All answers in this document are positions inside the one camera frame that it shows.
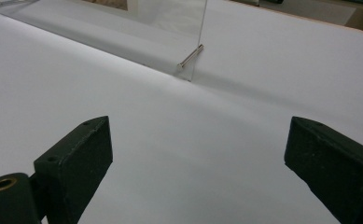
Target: screw hole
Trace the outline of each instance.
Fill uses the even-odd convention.
[[[48,161],[56,161],[56,160],[58,160],[57,156],[52,156],[48,158]]]
[[[9,177],[0,180],[0,191],[9,189],[10,187],[14,186],[18,180],[15,177]]]

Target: white tabletop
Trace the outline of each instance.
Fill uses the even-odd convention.
[[[0,175],[108,115],[80,223],[338,223],[284,165],[292,116],[363,144],[363,34],[209,0],[192,83],[0,15]]]

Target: transparent acrylic panel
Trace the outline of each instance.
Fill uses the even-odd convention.
[[[206,0],[0,0],[0,13],[191,80]]]

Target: metal rod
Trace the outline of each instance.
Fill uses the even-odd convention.
[[[7,7],[10,5],[20,4],[20,3],[30,3],[37,0],[9,0],[5,2],[0,2],[0,7]]]
[[[190,60],[194,59],[196,56],[198,56],[198,54],[200,52],[202,52],[202,50],[204,49],[204,45],[200,45],[199,47],[197,47],[195,50],[193,50],[193,52],[190,53],[190,55],[182,62],[182,63],[179,63],[177,65],[177,69],[178,71],[182,71],[185,66],[187,65],[187,63],[190,62]]]

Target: floor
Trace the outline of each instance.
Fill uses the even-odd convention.
[[[333,2],[330,0],[284,0],[283,4],[275,4],[268,0],[259,0],[259,5],[270,10],[363,31],[363,5],[343,3],[339,0],[337,4]]]

